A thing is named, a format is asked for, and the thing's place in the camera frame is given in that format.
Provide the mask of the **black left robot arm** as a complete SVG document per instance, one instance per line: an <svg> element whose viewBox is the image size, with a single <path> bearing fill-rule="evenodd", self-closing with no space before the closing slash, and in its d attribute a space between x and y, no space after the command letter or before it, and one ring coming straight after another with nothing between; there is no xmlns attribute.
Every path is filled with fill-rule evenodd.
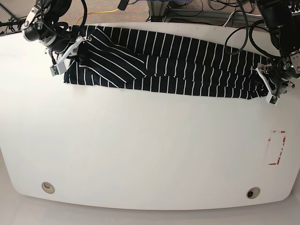
<svg viewBox="0 0 300 225"><path fill-rule="evenodd" d="M256 0L269 30L272 44L280 53L279 75L290 80L300 77L300 11L298 0Z"/></svg>

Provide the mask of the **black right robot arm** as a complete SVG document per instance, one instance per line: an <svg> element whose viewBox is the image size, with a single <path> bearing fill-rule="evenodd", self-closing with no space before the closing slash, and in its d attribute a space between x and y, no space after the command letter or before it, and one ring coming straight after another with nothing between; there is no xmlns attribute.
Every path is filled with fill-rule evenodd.
<svg viewBox="0 0 300 225"><path fill-rule="evenodd" d="M53 53L62 53L76 39L69 24L59 22L70 6L70 0L37 0L21 26L24 38L39 41L54 59Z"/></svg>

